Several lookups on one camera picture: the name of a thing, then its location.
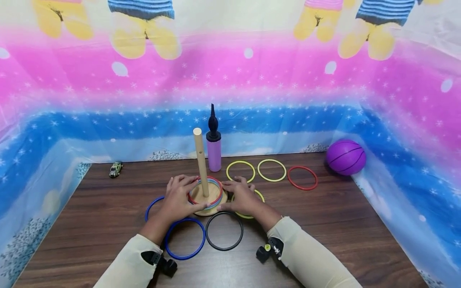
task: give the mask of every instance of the cartoon character print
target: cartoon character print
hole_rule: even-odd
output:
[[[181,55],[181,45],[173,32],[171,0],[108,0],[114,20],[113,48],[123,57],[144,55],[149,39],[160,57],[173,60]]]
[[[293,30],[295,38],[304,40],[317,28],[317,38],[330,41],[341,16],[341,10],[352,8],[355,0],[306,0],[298,23]]]
[[[395,38],[392,30],[405,25],[415,2],[439,4],[443,0],[363,0],[355,16],[354,30],[340,42],[342,58],[355,56],[368,41],[368,56],[386,60],[392,55]]]
[[[81,40],[93,37],[82,0],[32,0],[38,27],[52,38],[61,36],[61,22],[67,30]]]

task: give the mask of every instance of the blue striped clothing print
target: blue striped clothing print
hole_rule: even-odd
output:
[[[421,0],[363,0],[356,18],[362,18],[376,25],[395,22],[403,26],[416,1],[418,4],[421,2]]]
[[[120,12],[144,20],[158,16],[174,19],[171,0],[108,0],[107,3],[111,12]]]

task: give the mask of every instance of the wooden tabletop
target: wooden tabletop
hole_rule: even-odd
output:
[[[332,175],[324,167],[324,153],[301,153],[223,159],[223,169],[209,173],[226,180],[225,168],[232,161],[245,160],[256,169],[267,158],[281,161],[287,169],[295,165],[311,168],[318,187],[301,191],[285,178],[267,182],[256,172],[253,183],[266,203],[297,221],[305,231],[332,251],[364,287],[426,287],[416,269],[381,222],[350,177]],[[108,176],[111,164],[92,165],[71,197],[15,287],[92,287],[125,243],[144,224],[149,203],[164,195],[167,181],[178,174],[198,175],[196,160],[124,163],[119,177]],[[277,179],[283,169],[266,162],[261,172]],[[250,178],[251,168],[235,164],[231,176]],[[297,184],[310,186],[313,177],[293,170]],[[205,225],[209,218],[201,217]],[[240,227],[227,215],[217,217],[209,227],[211,240],[221,247],[238,239]],[[199,246],[201,230],[195,223],[180,224],[169,242],[175,254],[189,254]],[[256,250],[266,235],[254,220],[244,220],[242,242],[234,250],[221,252],[205,243],[194,258],[177,261],[173,278],[156,273],[151,287],[159,288],[290,288],[302,287],[280,263],[269,259],[261,264]]]

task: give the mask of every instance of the forearm sleeve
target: forearm sleeve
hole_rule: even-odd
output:
[[[277,222],[267,236],[284,243],[281,261],[306,288],[361,288],[346,267],[290,217]]]
[[[141,257],[144,251],[163,253],[149,239],[137,234],[126,243],[94,288],[146,288],[156,265],[144,261]]]

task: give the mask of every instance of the hand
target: hand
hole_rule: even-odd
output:
[[[254,194],[254,185],[248,184],[243,177],[235,177],[236,181],[224,181],[223,189],[234,193],[234,201],[218,206],[218,211],[228,210],[239,212],[243,215],[253,216],[254,208],[262,203]]]
[[[189,203],[187,194],[197,183],[198,176],[179,175],[170,178],[166,186],[165,199],[159,210],[159,215],[164,221],[173,223],[209,206],[208,203]]]

